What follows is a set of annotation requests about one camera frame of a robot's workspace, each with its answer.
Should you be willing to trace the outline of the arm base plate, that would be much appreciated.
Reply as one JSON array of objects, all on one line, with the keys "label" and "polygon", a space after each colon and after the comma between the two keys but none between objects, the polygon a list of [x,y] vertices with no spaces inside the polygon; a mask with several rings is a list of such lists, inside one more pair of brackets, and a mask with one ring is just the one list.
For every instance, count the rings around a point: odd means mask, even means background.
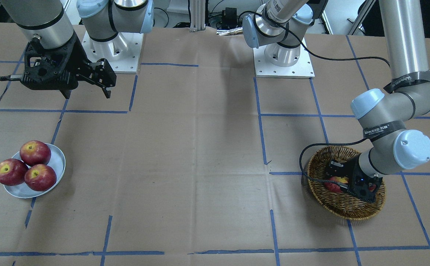
[{"label": "arm base plate", "polygon": [[252,51],[257,77],[309,79],[316,76],[310,54],[302,45],[290,49],[274,43]]},{"label": "arm base plate", "polygon": [[85,32],[82,44],[89,60],[105,58],[116,74],[136,74],[145,34],[119,33],[113,40],[97,42]]}]

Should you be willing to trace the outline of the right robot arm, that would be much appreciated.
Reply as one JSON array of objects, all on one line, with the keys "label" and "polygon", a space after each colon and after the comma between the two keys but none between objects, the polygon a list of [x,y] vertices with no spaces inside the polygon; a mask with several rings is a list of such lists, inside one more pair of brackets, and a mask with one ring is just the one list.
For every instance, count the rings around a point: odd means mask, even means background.
[{"label": "right robot arm", "polygon": [[3,0],[2,6],[28,40],[24,72],[11,81],[34,91],[60,91],[70,98],[80,81],[98,86],[106,98],[116,85],[116,66],[129,58],[128,34],[153,26],[152,0],[78,0],[76,9],[89,37],[91,60],[60,0]]}]

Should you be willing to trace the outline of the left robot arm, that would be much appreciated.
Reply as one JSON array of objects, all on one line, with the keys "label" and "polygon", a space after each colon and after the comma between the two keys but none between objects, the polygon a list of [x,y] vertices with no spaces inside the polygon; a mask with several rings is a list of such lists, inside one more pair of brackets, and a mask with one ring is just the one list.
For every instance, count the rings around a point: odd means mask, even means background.
[{"label": "left robot arm", "polygon": [[[382,183],[382,177],[422,165],[430,159],[430,139],[405,122],[430,112],[430,69],[426,56],[419,0],[380,0],[392,80],[383,90],[370,89],[350,107],[373,147],[343,164],[334,163],[336,177],[347,177],[343,188]],[[272,63],[291,50],[299,54],[302,36],[313,20],[306,0],[270,0],[243,17],[243,35],[249,47],[274,49]]]}]

